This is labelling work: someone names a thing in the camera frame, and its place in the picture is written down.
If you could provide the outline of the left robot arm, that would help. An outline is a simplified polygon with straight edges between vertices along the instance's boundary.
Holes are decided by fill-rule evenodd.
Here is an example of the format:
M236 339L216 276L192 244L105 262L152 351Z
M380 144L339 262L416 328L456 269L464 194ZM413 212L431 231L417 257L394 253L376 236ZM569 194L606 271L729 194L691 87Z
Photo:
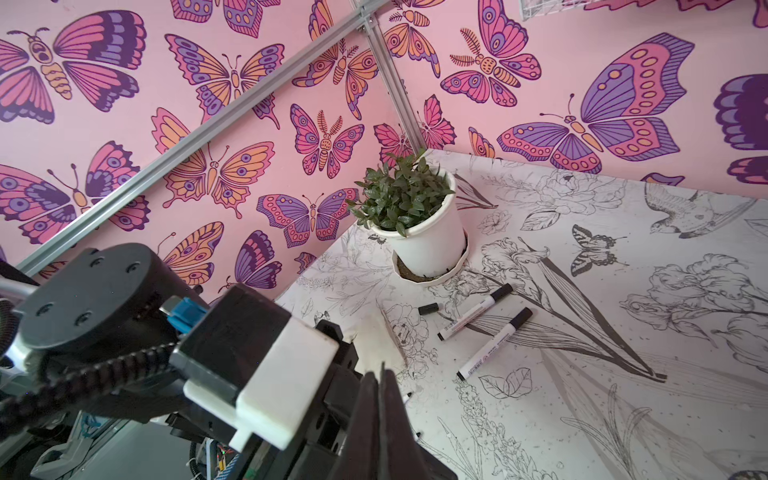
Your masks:
M88 249L1 307L1 347L37 387L1 404L9 437L58 413L161 418L220 446L230 479L325 479L360 376L340 328L310 327L242 284L213 304L142 244Z

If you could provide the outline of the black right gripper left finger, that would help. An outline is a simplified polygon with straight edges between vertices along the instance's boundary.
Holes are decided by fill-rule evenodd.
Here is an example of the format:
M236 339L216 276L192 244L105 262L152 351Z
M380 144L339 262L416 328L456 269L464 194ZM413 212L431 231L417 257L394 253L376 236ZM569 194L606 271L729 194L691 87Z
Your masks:
M379 383L372 372L362 379L344 447L329 478L376 479L379 460Z

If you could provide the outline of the white marker pen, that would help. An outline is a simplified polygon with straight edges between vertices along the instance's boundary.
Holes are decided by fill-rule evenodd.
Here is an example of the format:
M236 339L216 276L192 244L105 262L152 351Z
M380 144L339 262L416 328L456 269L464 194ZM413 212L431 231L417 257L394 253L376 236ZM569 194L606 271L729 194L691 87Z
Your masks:
M523 308L456 372L457 378L461 381L466 381L470 378L510 337L527 323L533 315L534 312L531 309Z
M438 339L440 341L446 341L450 339L466 326L468 326L471 322L473 322L476 318L478 318L481 314L493 307L500 300L509 296L512 292L513 287L510 284L503 284L501 287L487 295L480 303L471 307L459 320L455 321L452 325L440 330L437 334Z

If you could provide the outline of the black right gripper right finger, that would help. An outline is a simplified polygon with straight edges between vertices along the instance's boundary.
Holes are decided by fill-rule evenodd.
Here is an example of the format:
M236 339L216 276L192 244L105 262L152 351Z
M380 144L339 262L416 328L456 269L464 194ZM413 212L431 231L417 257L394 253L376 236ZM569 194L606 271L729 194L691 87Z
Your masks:
M382 367L378 382L378 479L457 479L416 439L393 371Z

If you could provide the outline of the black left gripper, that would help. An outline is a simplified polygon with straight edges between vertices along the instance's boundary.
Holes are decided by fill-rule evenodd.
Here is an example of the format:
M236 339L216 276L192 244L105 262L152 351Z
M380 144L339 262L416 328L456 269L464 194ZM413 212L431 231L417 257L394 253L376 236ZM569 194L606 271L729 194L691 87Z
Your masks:
M229 445L233 427L206 412L198 425L207 437L233 451L233 458L216 473L218 479L325 479L343 449L346 431L357 399L360 376L353 368L355 347L344 341L337 325L319 323L314 328L337 339L340 348L329 367L299 432L284 450L252 437L242 451Z

